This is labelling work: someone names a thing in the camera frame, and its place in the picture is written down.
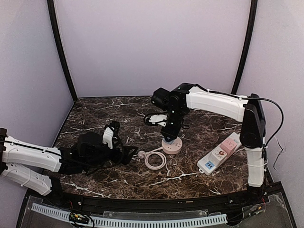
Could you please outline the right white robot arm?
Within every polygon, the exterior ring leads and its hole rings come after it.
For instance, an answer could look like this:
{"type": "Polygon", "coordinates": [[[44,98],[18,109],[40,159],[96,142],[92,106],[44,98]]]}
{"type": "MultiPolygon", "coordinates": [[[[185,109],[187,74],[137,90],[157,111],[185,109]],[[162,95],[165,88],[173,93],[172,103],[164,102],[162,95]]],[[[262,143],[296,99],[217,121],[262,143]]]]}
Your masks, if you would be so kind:
{"type": "Polygon", "coordinates": [[[203,110],[234,119],[242,124],[240,142],[247,153],[248,185],[260,188],[264,183],[264,160],[269,140],[266,136],[266,118],[261,98],[232,95],[205,89],[198,84],[182,83],[172,91],[159,88],[154,91],[151,103],[162,109],[161,113],[147,114],[147,125],[161,125],[165,141],[178,137],[184,127],[184,117],[191,109],[203,110]]]}

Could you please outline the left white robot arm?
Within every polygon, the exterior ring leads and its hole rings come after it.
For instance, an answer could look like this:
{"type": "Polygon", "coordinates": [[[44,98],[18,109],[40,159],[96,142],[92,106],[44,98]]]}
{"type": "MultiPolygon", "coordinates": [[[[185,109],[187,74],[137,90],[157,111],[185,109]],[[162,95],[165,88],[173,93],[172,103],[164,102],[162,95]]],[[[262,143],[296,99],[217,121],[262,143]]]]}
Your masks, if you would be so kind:
{"type": "Polygon", "coordinates": [[[69,148],[43,147],[17,140],[0,130],[0,175],[32,189],[42,196],[61,194],[57,178],[39,174],[31,167],[72,175],[127,165],[138,152],[136,146],[125,146],[118,130],[106,126],[103,134],[88,132],[79,136],[69,148]]]}

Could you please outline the white plug adapter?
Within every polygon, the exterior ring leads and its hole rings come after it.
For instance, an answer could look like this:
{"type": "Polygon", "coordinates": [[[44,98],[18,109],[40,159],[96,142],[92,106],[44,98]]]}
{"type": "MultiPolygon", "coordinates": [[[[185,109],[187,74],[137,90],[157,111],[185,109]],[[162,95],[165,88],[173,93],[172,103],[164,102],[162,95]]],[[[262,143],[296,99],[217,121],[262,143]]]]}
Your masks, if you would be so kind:
{"type": "Polygon", "coordinates": [[[227,153],[218,147],[211,151],[209,161],[212,162],[215,166],[219,166],[226,157],[227,153]]]}

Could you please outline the pink cube socket adapter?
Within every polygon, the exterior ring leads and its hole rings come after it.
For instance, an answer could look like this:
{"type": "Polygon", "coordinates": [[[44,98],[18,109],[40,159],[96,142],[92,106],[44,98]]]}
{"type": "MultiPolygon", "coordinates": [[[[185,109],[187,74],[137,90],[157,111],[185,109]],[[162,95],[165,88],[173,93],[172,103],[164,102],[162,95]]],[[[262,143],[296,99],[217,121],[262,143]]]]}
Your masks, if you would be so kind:
{"type": "Polygon", "coordinates": [[[237,145],[238,145],[237,142],[229,137],[221,143],[220,148],[224,152],[226,152],[227,155],[230,155],[234,151],[234,149],[237,147],[237,145]]]}

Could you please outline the white multicolour power strip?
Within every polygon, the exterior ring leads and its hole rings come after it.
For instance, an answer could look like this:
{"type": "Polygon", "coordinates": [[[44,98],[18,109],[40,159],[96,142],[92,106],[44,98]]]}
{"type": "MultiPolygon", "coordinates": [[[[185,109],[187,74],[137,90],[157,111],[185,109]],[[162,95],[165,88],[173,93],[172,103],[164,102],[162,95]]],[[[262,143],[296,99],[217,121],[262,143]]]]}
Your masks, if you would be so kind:
{"type": "Polygon", "coordinates": [[[233,132],[197,162],[199,172],[209,176],[241,146],[240,134],[233,132]]]}

